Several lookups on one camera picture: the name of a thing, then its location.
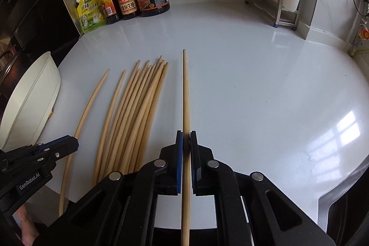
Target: barcode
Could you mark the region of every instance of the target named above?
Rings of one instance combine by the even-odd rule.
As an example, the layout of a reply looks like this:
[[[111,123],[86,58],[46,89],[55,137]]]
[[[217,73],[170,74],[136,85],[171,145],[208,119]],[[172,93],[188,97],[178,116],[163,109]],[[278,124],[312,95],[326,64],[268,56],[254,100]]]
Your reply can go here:
[[[106,8],[106,12],[108,13],[108,16],[113,15],[113,12],[112,12],[112,10],[110,9],[110,7],[107,7],[107,8]]]

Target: pile of chopsticks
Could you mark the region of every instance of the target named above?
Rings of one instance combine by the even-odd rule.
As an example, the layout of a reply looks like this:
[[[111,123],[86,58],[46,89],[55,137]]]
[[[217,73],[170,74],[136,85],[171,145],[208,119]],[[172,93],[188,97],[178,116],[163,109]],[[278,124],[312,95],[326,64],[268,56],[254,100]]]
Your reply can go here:
[[[161,56],[157,64],[150,65],[147,61],[142,69],[139,66],[140,61],[124,89],[114,118],[125,70],[111,100],[96,156],[95,185],[112,171],[127,174],[141,168],[168,63]]]

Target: silver rivet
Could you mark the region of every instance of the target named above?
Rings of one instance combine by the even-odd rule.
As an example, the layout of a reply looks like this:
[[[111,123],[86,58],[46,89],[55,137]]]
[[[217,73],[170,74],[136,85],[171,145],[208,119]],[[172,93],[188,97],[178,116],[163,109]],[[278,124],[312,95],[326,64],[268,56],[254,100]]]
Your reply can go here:
[[[254,172],[251,176],[256,181],[262,181],[264,176],[260,172]]]
[[[112,172],[109,174],[109,179],[110,180],[119,180],[121,177],[119,172]]]
[[[158,167],[158,168],[164,167],[165,164],[166,164],[166,161],[162,159],[158,159],[154,162],[155,167]]]
[[[219,162],[215,161],[215,160],[211,160],[207,164],[210,168],[218,168],[219,167]]]

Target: white countertop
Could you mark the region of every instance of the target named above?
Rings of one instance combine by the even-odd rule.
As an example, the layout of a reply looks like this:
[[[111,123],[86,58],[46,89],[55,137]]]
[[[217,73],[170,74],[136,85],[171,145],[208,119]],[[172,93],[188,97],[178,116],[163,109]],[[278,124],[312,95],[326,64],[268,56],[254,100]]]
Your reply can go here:
[[[79,138],[67,197],[92,188],[97,145],[123,69],[138,59],[169,70],[145,161],[175,142],[182,128],[182,49],[189,59],[191,130],[200,145],[234,171],[260,171],[317,222],[318,199],[369,154],[369,88],[339,50],[273,28],[242,3],[175,5],[160,16],[135,18],[84,35],[59,70],[53,117],[39,139],[73,135],[107,68],[108,78]],[[60,192],[65,160],[48,186]],[[180,228],[181,197],[160,196],[155,226]],[[192,197],[191,228],[216,227],[213,197]]]

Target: skin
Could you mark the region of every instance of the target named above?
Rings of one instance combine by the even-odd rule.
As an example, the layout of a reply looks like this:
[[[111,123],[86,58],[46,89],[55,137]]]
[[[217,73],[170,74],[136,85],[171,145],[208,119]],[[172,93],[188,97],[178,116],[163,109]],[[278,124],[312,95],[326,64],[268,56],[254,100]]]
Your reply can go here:
[[[21,230],[22,230],[22,243],[25,246],[32,246],[34,240],[38,236],[38,232],[35,228],[34,223],[27,214],[27,208],[22,205],[17,211],[19,219],[21,220]]]

